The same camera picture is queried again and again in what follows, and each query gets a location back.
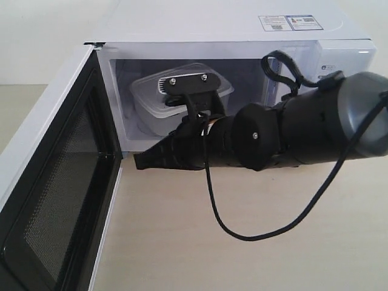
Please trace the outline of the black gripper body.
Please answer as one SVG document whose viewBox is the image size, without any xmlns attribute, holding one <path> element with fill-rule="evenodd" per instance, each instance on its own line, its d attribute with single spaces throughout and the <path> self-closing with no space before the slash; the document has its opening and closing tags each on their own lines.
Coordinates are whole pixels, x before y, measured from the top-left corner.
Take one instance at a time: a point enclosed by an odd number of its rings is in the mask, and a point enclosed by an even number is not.
<svg viewBox="0 0 388 291">
<path fill-rule="evenodd" d="M 225 116 L 209 127 L 206 136 L 206 152 L 210 167 L 242 167 L 232 149 L 231 129 L 233 117 Z M 195 135 L 183 147 L 182 160 L 188 166 L 204 168 L 203 135 Z"/>
</svg>

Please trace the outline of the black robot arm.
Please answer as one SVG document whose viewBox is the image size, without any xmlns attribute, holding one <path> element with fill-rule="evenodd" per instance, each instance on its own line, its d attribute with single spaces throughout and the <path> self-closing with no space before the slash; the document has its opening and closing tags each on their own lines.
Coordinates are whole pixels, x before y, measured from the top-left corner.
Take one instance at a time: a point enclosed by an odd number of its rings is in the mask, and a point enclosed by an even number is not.
<svg viewBox="0 0 388 291">
<path fill-rule="evenodd" d="M 245 105 L 233 116 L 190 110 L 180 125 L 134 155 L 136 168 L 261 171 L 387 155 L 387 78 L 334 73 L 316 89 L 273 107 Z"/>
</svg>

